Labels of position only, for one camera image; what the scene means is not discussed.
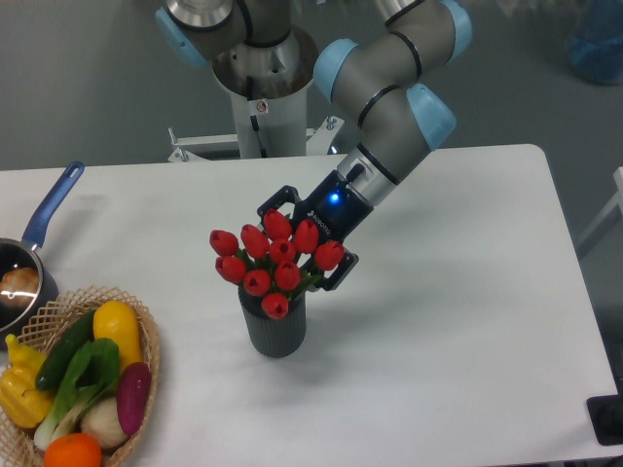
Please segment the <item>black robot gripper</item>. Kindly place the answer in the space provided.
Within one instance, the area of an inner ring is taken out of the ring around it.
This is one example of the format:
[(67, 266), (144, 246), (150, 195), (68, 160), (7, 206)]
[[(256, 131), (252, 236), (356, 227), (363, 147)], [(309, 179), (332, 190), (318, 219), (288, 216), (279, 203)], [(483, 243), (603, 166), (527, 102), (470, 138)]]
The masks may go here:
[[(337, 240), (343, 242), (348, 235), (373, 211), (372, 204), (353, 191), (337, 170), (333, 170), (312, 192), (301, 199), (295, 187), (284, 185), (257, 208), (260, 218), (258, 225), (267, 232), (265, 215), (269, 209), (279, 210), (284, 204), (291, 204), (292, 209), (287, 216), (293, 230), (305, 220), (316, 224), (320, 240)], [(340, 263), (330, 273), (322, 274), (310, 292), (334, 291), (352, 269), (357, 265), (359, 257), (346, 251)]]

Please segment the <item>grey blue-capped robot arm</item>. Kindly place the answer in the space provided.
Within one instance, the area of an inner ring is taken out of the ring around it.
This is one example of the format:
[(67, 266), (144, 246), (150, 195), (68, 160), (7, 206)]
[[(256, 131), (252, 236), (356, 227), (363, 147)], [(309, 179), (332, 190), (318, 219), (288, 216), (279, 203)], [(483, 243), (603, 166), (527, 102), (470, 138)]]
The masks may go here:
[(386, 34), (368, 46), (340, 39), (319, 50), (286, 1), (166, 1), (156, 22), (175, 53), (209, 64), (229, 94), (245, 158), (306, 148), (307, 90), (316, 87), (362, 133), (311, 192), (281, 188), (258, 209), (284, 204), (324, 240), (344, 240), (453, 132), (452, 111), (421, 76), (460, 56), (472, 24), (454, 1), (381, 1)]

